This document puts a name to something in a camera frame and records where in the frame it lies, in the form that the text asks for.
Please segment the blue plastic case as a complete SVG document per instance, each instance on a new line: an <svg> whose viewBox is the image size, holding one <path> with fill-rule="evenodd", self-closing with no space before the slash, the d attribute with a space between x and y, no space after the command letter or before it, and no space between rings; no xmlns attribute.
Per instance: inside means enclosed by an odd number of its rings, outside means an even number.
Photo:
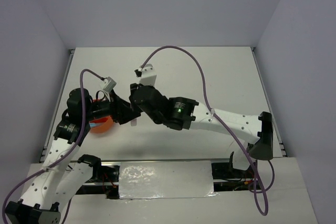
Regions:
<svg viewBox="0 0 336 224"><path fill-rule="evenodd" d="M90 122L90 126L91 127L99 127L101 126L103 123L95 123L95 122Z"/></svg>

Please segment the pink purple highlighter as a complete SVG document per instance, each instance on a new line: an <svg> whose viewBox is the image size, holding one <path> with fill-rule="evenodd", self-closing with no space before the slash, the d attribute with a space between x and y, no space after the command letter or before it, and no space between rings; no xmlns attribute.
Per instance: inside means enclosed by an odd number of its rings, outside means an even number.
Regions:
<svg viewBox="0 0 336 224"><path fill-rule="evenodd" d="M137 126L137 119L131 121L131 126Z"/></svg>

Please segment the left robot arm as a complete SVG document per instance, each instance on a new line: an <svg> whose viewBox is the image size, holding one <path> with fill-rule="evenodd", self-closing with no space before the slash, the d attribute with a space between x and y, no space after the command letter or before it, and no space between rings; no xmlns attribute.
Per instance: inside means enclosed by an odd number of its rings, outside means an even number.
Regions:
<svg viewBox="0 0 336 224"><path fill-rule="evenodd" d="M41 170L14 187L18 189L31 181L18 201L4 201L5 223L60 223L65 205L82 184L102 177L101 159L89 154L82 155L72 171L67 169L89 133L91 121L108 116L116 123L126 124L141 115L132 98L126 101L113 90L107 95L106 99L93 100L84 88L69 93L67 108L56 127Z"/></svg>

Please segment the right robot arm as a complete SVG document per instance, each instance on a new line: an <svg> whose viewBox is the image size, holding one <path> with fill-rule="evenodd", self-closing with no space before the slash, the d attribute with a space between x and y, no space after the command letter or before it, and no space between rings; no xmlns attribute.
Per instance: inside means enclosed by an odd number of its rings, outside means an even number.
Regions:
<svg viewBox="0 0 336 224"><path fill-rule="evenodd" d="M181 130L207 130L236 136L243 148L231 155L228 171L233 177L242 176L253 161L273 159L272 115L244 115L218 109L209 109L195 100L174 97L167 98L155 87L132 84L130 96L132 106L147 114L155 124Z"/></svg>

